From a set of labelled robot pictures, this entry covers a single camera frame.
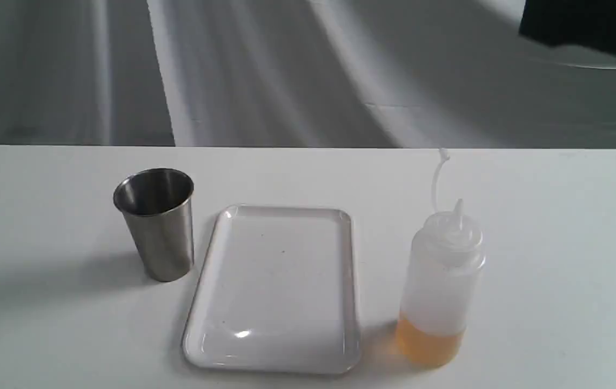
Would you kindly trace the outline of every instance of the metal cup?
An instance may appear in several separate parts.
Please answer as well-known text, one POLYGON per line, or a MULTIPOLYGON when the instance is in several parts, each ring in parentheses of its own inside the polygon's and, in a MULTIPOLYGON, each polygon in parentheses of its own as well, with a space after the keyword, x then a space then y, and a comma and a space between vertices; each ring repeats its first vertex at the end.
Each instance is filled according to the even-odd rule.
POLYGON ((192 268, 192 192, 190 177, 165 167, 132 175, 113 192, 145 271, 157 281, 178 280, 192 268))

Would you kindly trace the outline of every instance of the white tray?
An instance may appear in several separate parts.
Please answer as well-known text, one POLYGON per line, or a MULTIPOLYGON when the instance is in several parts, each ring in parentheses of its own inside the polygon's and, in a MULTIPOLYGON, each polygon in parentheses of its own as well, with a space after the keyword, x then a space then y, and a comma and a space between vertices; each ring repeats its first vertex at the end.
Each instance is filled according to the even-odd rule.
POLYGON ((341 374, 360 359, 352 221, 232 206, 217 218, 183 341, 199 367, 341 374))

